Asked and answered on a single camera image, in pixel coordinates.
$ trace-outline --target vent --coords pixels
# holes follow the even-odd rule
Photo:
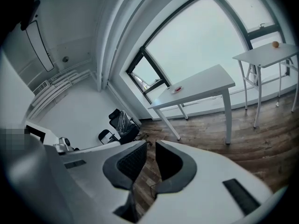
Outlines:
[[[49,82],[45,80],[43,83],[41,83],[34,91],[34,95],[37,96],[41,91],[45,91],[50,86]]]

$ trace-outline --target window frame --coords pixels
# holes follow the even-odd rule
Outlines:
[[[159,87],[162,84],[166,84],[167,87],[171,86],[171,82],[168,80],[166,76],[163,75],[161,72],[161,67],[157,63],[157,61],[154,59],[154,57],[146,50],[146,46],[155,38],[155,36],[160,32],[161,29],[163,29],[176,15],[178,15],[180,12],[182,12],[184,9],[186,9],[188,6],[190,6],[192,3],[194,3],[197,0],[188,0],[186,3],[181,5],[179,8],[177,8],[172,14],[170,14],[156,29],[155,31],[150,35],[150,37],[146,40],[143,46],[140,47],[139,51],[137,52],[136,56],[134,57],[132,63],[129,65],[129,68],[127,69],[127,74],[130,76],[130,78],[133,80],[133,82],[138,86],[140,91],[143,93],[144,97],[147,99],[147,101],[152,104],[152,101],[150,98],[146,95],[148,92],[154,90],[155,88]],[[285,43],[285,36],[282,32],[282,29],[280,27],[280,24],[267,3],[266,0],[260,0],[262,4],[265,6],[267,11],[269,12],[272,20],[274,21],[274,25],[270,25],[267,27],[263,27],[251,32],[247,32],[245,25],[239,18],[238,14],[234,11],[234,9],[229,5],[226,0],[214,0],[220,8],[224,11],[224,13],[228,16],[231,23],[234,25],[236,31],[239,34],[239,37],[241,39],[241,42],[243,43],[246,50],[252,50],[252,44],[251,40],[273,33],[273,32],[279,32],[282,42]],[[135,79],[132,76],[132,72],[136,65],[140,62],[140,60],[145,57],[145,59],[149,62],[149,64],[152,66],[152,68],[155,70],[155,72],[158,74],[158,76],[161,78],[160,81],[153,84],[151,87],[149,87],[146,91],[143,91],[140,86],[137,84]],[[256,74],[256,68],[253,66],[253,72]],[[285,75],[290,75],[290,68],[286,67]]]

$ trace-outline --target black chair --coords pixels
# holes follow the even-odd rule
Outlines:
[[[110,119],[109,124],[115,129],[117,128],[120,115],[121,115],[121,111],[119,109],[116,109],[111,114],[109,114],[109,119]],[[129,133],[127,133],[125,136],[121,137],[118,140],[121,144],[126,144],[126,143],[136,140],[136,137],[139,134],[140,128],[135,122],[134,122],[134,124],[135,124],[135,127],[133,129],[131,129],[129,131]],[[148,136],[148,134],[146,133],[146,134],[142,135],[139,138],[139,140],[143,139],[145,136]]]
[[[104,130],[99,134],[98,138],[99,138],[99,140],[101,141],[102,144],[104,144],[104,143],[102,142],[102,139],[103,139],[107,134],[109,134],[109,133],[111,133],[109,130],[104,129]],[[118,139],[115,137],[115,135],[114,135],[113,133],[111,133],[111,134],[112,134],[112,136],[109,138],[109,142],[108,142],[108,143],[113,142],[113,141],[118,141]]]

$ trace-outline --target white table leg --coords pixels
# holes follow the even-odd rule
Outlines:
[[[244,75],[242,62],[239,61],[239,60],[238,60],[238,62],[239,62],[239,66],[240,66],[240,69],[241,69],[242,76],[243,76],[243,84],[244,84],[244,91],[245,91],[245,110],[247,110],[247,87],[246,87],[246,81],[244,80],[245,75]]]
[[[281,90],[281,65],[279,63],[279,90],[278,90],[278,97],[280,97],[280,90]]]
[[[188,115],[186,114],[186,112],[184,111],[183,106],[182,106],[181,104],[179,104],[178,107],[179,107],[179,109],[181,110],[181,112],[182,112],[184,118],[187,120],[189,117],[188,117]]]
[[[261,68],[256,66],[257,79],[258,79],[258,103],[257,103],[257,111],[256,111],[256,120],[254,122],[253,127],[256,128],[258,126],[259,120],[258,117],[260,115],[261,110],[261,102],[262,102],[262,78],[261,78]]]
[[[230,104],[230,96],[228,89],[222,92],[222,98],[226,117],[226,144],[230,144],[232,135],[232,107]]]
[[[179,136],[179,134],[177,133],[177,131],[174,129],[174,127],[171,125],[171,123],[168,121],[168,119],[165,117],[165,115],[163,115],[163,113],[161,112],[161,110],[157,109],[157,110],[155,110],[155,112],[161,118],[161,120],[164,121],[164,123],[170,128],[170,130],[173,133],[173,135],[177,137],[177,140],[180,140],[181,137]]]
[[[299,70],[297,71],[297,73],[298,73],[297,88],[296,88],[295,100],[294,100],[293,107],[292,107],[292,112],[294,112],[294,110],[295,110],[295,106],[296,106],[296,102],[297,102],[297,97],[298,97],[298,89],[299,89]]]

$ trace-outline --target wooden floor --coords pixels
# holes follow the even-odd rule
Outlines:
[[[288,183],[299,158],[299,107],[292,113],[294,92],[262,102],[260,127],[254,129],[257,105],[232,111],[232,140],[225,145],[226,124],[224,112],[211,115],[171,119],[170,122],[181,136],[176,138],[162,121],[142,122],[141,132],[149,134],[147,161],[134,184],[136,209],[139,217],[150,208],[154,199],[154,185],[161,181],[155,161],[155,140],[179,142],[209,150],[230,158],[243,168],[262,179],[273,192]]]

